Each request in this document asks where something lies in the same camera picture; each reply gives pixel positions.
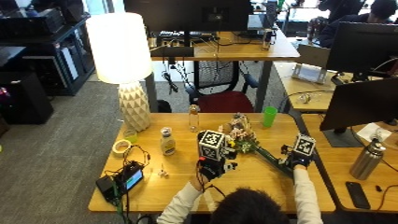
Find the cabinet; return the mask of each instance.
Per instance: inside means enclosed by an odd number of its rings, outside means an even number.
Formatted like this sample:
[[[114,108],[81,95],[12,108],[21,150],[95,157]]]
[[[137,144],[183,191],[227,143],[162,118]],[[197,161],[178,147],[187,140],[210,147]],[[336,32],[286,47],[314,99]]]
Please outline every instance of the cabinet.
[[[34,72],[46,95],[74,95],[94,70],[87,17],[65,24],[54,35],[0,39],[0,46],[25,47],[17,56],[20,72]]]

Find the smartphone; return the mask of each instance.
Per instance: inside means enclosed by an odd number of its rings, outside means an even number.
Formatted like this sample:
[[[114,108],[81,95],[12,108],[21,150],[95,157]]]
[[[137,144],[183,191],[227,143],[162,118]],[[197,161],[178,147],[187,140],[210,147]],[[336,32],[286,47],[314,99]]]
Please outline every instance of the smartphone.
[[[364,195],[362,186],[358,182],[346,182],[352,205],[356,208],[370,209],[370,202]]]

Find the hand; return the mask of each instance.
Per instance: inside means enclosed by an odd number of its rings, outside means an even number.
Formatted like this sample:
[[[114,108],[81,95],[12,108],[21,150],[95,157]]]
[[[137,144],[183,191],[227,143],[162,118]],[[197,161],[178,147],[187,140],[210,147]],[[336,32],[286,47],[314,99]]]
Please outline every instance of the hand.
[[[211,161],[205,158],[198,159],[198,172],[207,178],[213,180],[217,177],[221,177],[225,174],[223,170],[225,159],[221,161]]]
[[[311,154],[311,156],[306,156],[295,151],[291,151],[291,153],[284,161],[284,164],[286,164],[286,166],[288,166],[291,168],[294,168],[298,164],[304,167],[308,167],[311,161],[312,161],[312,154]]]

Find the computer monitor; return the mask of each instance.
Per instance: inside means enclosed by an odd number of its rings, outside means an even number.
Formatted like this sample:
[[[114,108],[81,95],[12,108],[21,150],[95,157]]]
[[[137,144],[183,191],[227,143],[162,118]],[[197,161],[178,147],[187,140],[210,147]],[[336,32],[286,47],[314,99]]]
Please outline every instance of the computer monitor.
[[[250,0],[123,0],[125,12],[142,16],[150,32],[242,31]]]
[[[398,116],[398,77],[335,86],[320,123],[332,147],[360,147],[346,128]]]
[[[398,25],[339,22],[326,68],[354,73],[352,81],[368,76],[387,77],[394,62],[371,71],[398,57]]]

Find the office chair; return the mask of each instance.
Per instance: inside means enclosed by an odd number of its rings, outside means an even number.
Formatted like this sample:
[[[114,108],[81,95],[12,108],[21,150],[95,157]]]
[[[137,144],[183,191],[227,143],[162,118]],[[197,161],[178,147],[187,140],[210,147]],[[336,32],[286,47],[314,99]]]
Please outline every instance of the office chair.
[[[238,62],[194,62],[194,82],[185,83],[185,91],[189,103],[198,105],[201,113],[254,112],[245,93],[258,83],[250,74],[242,74],[242,90],[234,91],[239,71]]]

